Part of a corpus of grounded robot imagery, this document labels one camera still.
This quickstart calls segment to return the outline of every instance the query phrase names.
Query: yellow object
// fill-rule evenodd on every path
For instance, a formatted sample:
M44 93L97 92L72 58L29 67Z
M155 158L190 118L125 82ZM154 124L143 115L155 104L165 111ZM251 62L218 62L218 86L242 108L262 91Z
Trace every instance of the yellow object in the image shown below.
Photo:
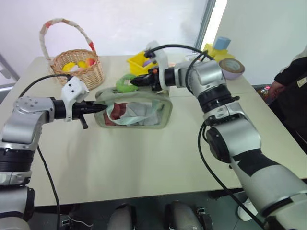
M63 71L64 72L70 72L70 70L75 66L76 64L73 62L67 63L64 67L63 67Z
M221 60L225 58L235 58L235 56L228 54L227 49L214 49L213 44L206 44L204 50L208 51L208 55L214 58L214 60L219 63Z
M231 55L231 54L217 54L214 57L214 60L219 63L221 60L225 59L225 58L235 58L235 56Z
M208 55L210 55L211 57L215 57L215 55L218 54L227 54L228 50L227 49L214 49L212 44L206 44L204 50L208 51Z
M82 69L88 68L87 64L84 61L78 61L77 65L79 66L79 68L82 68Z
M134 55L133 57L129 58L127 62L130 66L130 72L136 76L141 74L148 73L148 70L158 64L150 63L147 66L143 67L145 61L148 61L149 58L144 57L144 51Z

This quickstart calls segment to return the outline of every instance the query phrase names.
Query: hand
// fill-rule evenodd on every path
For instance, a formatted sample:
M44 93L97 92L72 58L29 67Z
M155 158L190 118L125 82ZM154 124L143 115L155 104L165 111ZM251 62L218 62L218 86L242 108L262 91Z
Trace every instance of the hand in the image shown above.
M285 86L274 81L269 89L269 97L275 99L278 95L285 90Z

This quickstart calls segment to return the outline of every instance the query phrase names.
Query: bottle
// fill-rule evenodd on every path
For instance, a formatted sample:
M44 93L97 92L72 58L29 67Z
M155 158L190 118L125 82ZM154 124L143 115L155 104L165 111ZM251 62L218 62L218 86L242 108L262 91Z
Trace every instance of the bottle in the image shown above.
M257 93L260 95L260 97L265 101L268 99L269 96L269 86L265 86L263 89L260 89L257 91Z

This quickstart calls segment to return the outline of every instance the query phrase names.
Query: yellow toy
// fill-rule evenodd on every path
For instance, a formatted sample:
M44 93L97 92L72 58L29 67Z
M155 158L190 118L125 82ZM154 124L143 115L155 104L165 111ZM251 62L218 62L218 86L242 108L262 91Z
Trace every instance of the yellow toy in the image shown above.
M207 50L208 55L213 57L217 63L225 58L235 58L235 56L228 54L227 49L214 49L212 44L206 44L204 50Z
M78 61L77 65L79 68L86 69L88 68L87 64L84 61Z
M70 62L70 63L66 64L66 65L63 67L62 70L63 70L64 72L70 72L71 69L72 69L75 65L76 65L75 63Z

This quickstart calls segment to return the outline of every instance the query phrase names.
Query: wicker basket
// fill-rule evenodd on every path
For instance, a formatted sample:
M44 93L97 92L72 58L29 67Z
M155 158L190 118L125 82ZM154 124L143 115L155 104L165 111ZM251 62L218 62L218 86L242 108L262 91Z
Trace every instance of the wicker basket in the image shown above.
M45 34L47 33L48 28L56 23L66 23L79 30L80 33L85 37L92 51L86 49L69 50L57 55L53 60L51 60L45 45ZM92 58L95 60L94 65L81 71L69 72L69 74L78 77L81 81L83 81L86 84L89 90L96 88L98 85L100 85L103 82L104 76L102 73L101 64L96 54L93 42L88 38L88 36L85 34L83 29L78 24L63 18L56 18L50 20L43 25L39 34L39 40L44 56L47 59L50 68L55 74L61 74L61 73L67 74L68 72L64 72L62 69L69 62L77 63L78 61L86 61L86 59ZM62 85L65 85L67 82L67 79L65 77L58 77L58 80Z

